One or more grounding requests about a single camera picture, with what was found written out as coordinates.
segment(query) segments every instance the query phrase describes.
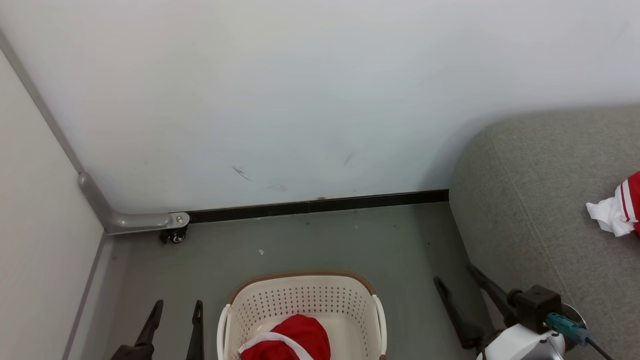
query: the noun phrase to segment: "red and white striped cloth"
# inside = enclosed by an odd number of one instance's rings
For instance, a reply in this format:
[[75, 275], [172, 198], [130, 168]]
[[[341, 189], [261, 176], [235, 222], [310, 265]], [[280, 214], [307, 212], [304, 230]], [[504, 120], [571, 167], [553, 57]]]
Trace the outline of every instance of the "red and white striped cloth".
[[329, 360], [329, 337], [320, 323], [304, 315], [287, 318], [238, 349], [242, 360]]
[[636, 214], [640, 215], [640, 171], [624, 180], [610, 197], [598, 204], [587, 203], [587, 211], [600, 228], [616, 237], [640, 230]]

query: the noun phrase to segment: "white plastic basket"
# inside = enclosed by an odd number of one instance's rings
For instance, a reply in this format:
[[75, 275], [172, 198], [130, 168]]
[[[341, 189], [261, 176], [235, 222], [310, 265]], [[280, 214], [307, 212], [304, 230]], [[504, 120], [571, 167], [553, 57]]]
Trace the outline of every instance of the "white plastic basket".
[[220, 314], [218, 360], [240, 360], [240, 346], [295, 314], [322, 324], [332, 360], [385, 358], [385, 312], [364, 278], [344, 272], [296, 272], [259, 277], [240, 287]]

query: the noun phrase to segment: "gray cushion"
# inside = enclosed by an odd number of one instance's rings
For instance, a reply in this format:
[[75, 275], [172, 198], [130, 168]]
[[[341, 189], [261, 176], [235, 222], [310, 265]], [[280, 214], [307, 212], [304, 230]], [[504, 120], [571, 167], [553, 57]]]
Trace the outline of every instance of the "gray cushion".
[[526, 115], [472, 141], [449, 195], [471, 262], [506, 290], [559, 292], [617, 360], [640, 358], [640, 240], [600, 230], [585, 203], [611, 197], [639, 157], [640, 107]]

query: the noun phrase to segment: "teal connector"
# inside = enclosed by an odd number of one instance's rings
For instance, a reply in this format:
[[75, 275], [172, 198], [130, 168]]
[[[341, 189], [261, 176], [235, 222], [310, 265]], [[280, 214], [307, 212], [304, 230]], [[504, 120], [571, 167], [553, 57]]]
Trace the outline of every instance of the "teal connector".
[[558, 334], [573, 340], [583, 347], [587, 346], [587, 338], [591, 337], [591, 333], [589, 333], [587, 329], [583, 329], [578, 325], [578, 323], [571, 321], [560, 314], [550, 313], [547, 315], [545, 325], [549, 329], [556, 331]]

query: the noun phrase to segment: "red cloth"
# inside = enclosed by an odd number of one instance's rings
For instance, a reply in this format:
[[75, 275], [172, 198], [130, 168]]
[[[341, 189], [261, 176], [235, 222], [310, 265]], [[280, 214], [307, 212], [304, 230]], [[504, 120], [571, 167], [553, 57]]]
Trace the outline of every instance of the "red cloth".
[[627, 221], [638, 223], [638, 215], [640, 215], [640, 171], [629, 176], [620, 184], [620, 193], [622, 197], [622, 206]]
[[[293, 340], [287, 343], [282, 335]], [[324, 327], [304, 315], [294, 315], [260, 334], [240, 349], [243, 360], [329, 360], [331, 347]]]

